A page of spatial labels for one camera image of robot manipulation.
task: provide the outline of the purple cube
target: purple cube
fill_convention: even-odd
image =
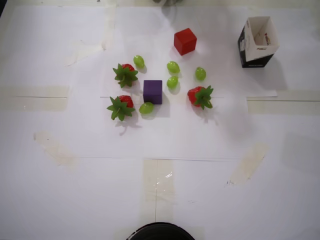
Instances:
[[[143,100],[153,104],[162,104],[162,80],[143,81]]]

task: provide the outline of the red block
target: red block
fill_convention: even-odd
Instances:
[[[187,28],[174,34],[174,46],[181,55],[192,52],[196,49],[197,37]]]

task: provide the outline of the grape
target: grape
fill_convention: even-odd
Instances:
[[[198,79],[199,81],[203,81],[205,80],[206,76],[207,76],[206,70],[198,66],[195,70],[196,79]]]
[[[176,63],[175,61],[168,62],[166,67],[168,68],[170,73],[178,74],[180,72],[180,67],[179,67],[178,63]]]
[[[178,77],[169,77],[168,81],[166,81],[166,85],[168,86],[168,88],[174,89],[178,85]]]
[[[145,60],[140,55],[135,55],[133,58],[133,62],[138,68],[142,69],[145,67]]]
[[[150,114],[154,110],[154,105],[151,102],[145,102],[139,108],[141,114]]]

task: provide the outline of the open box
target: open box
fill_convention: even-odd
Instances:
[[[249,17],[238,39],[238,47],[243,68],[263,68],[279,48],[271,18]]]

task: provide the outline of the strawberry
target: strawberry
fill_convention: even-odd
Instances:
[[[130,72],[133,72],[135,70],[134,67],[132,65],[130,65],[130,64],[122,64],[121,67],[123,69],[129,68]]]
[[[136,71],[130,64],[118,64],[118,68],[113,68],[113,71],[116,74],[114,79],[119,81],[118,84],[120,84],[121,88],[125,85],[131,87],[132,83],[138,80],[136,76],[138,71]]]
[[[212,109],[212,104],[210,102],[211,94],[213,92],[213,88],[208,86],[207,88],[203,86],[197,86],[188,91],[188,97],[190,102],[196,106],[205,109],[205,107]]]
[[[127,103],[126,106],[128,108],[133,108],[134,107],[134,102],[132,101],[130,96],[122,95],[122,96],[119,96],[119,98],[120,98],[120,101],[122,103]]]
[[[112,111],[111,119],[115,120],[119,118],[120,121],[125,119],[125,116],[132,117],[132,112],[135,110],[133,108],[134,103],[130,96],[117,96],[115,99],[110,97],[112,102],[111,106],[108,106],[106,109]]]

